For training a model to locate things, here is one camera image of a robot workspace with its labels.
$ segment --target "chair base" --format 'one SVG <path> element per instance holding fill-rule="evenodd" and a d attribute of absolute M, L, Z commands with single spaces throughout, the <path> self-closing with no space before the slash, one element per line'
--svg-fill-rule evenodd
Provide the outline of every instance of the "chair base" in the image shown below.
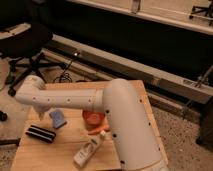
<path fill-rule="evenodd" d="M 192 12 L 189 15 L 189 19 L 194 18 L 193 14 L 204 13 L 204 12 L 205 12 L 205 16 L 206 17 L 208 16 L 210 18 L 209 26 L 211 26 L 213 24 L 213 1 L 209 5 L 209 7 L 193 6 Z"/>
<path fill-rule="evenodd" d="M 41 77 L 45 81 L 43 75 L 39 71 L 40 68 L 48 68 L 48 67 L 55 67 L 55 66 L 59 66 L 61 69 L 66 68 L 66 65 L 64 63 L 61 63 L 61 62 L 40 63 L 41 60 L 46 60 L 43 53 L 40 53 L 36 57 L 36 59 L 33 59 L 32 57 L 29 58 L 28 64 L 26 64 L 26 63 L 18 64 L 18 62 L 22 59 L 24 59 L 24 58 L 19 58 L 19 59 L 12 60 L 12 61 L 9 62 L 10 73 L 8 75 L 8 79 L 10 79 L 10 77 L 11 77 L 11 72 L 16 71 L 17 67 L 27 68 L 21 75 L 19 75 L 16 79 L 14 79 L 13 82 L 10 84 L 9 91 L 8 91 L 8 94 L 10 96 L 15 96 L 16 90 L 14 89 L 14 87 L 18 83 L 20 83 L 23 79 L 25 79 L 25 77 L 27 77 L 31 72 L 34 72 L 37 76 Z"/>

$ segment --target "chair wheel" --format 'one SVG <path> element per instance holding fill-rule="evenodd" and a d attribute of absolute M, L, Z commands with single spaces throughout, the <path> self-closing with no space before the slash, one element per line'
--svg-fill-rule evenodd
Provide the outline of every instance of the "chair wheel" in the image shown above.
<path fill-rule="evenodd" d="M 200 139 L 200 137 L 196 139 L 196 144 L 198 144 L 198 145 L 203 144 L 203 141 Z"/>
<path fill-rule="evenodd" d="M 10 88 L 9 90 L 8 90 L 8 94 L 10 95 L 10 96 L 15 96 L 16 95 L 16 90 L 14 90 L 13 88 Z"/>
<path fill-rule="evenodd" d="M 7 120 L 7 114 L 0 111 L 0 120 L 1 121 L 6 121 Z"/>
<path fill-rule="evenodd" d="M 190 15 L 190 16 L 189 16 L 189 19 L 192 19 L 193 17 L 194 17 L 193 15 Z"/>

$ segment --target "red object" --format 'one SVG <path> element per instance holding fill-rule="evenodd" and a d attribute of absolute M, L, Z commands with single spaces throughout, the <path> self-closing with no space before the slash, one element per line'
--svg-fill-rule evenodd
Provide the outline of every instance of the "red object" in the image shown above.
<path fill-rule="evenodd" d="M 90 111 L 83 111 L 82 116 L 87 124 L 93 126 L 102 124 L 105 118 L 105 115 L 103 113 L 94 113 Z"/>

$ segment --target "small bottle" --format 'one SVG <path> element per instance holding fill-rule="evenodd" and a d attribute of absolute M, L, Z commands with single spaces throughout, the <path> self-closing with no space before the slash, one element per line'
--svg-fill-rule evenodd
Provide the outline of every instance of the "small bottle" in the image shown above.
<path fill-rule="evenodd" d="M 96 152 L 98 147 L 102 144 L 102 141 L 105 139 L 106 132 L 101 131 L 99 135 L 92 136 L 88 143 L 86 143 L 74 156 L 74 161 L 80 166 L 83 167 L 86 162 L 92 157 Z"/>

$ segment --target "white object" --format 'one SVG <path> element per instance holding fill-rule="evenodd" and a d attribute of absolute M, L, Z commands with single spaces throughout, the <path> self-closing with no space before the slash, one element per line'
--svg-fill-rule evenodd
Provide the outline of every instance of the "white object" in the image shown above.
<path fill-rule="evenodd" d="M 45 90 L 41 78 L 28 76 L 15 98 L 40 113 L 51 107 L 104 112 L 123 170 L 168 170 L 141 99 L 124 79 L 110 81 L 103 90 Z"/>
<path fill-rule="evenodd" d="M 8 31 L 0 32 L 0 40 L 15 36 L 30 28 L 31 28 L 31 25 L 28 23 L 19 24 L 17 26 L 12 27 L 11 29 L 8 29 Z"/>
<path fill-rule="evenodd" d="M 86 162 L 92 157 L 92 155 L 96 152 L 98 147 L 100 147 L 102 141 L 105 138 L 105 131 L 101 131 L 101 133 L 97 136 L 92 136 L 90 141 L 86 143 L 74 156 L 74 161 L 80 166 L 83 167 Z"/>

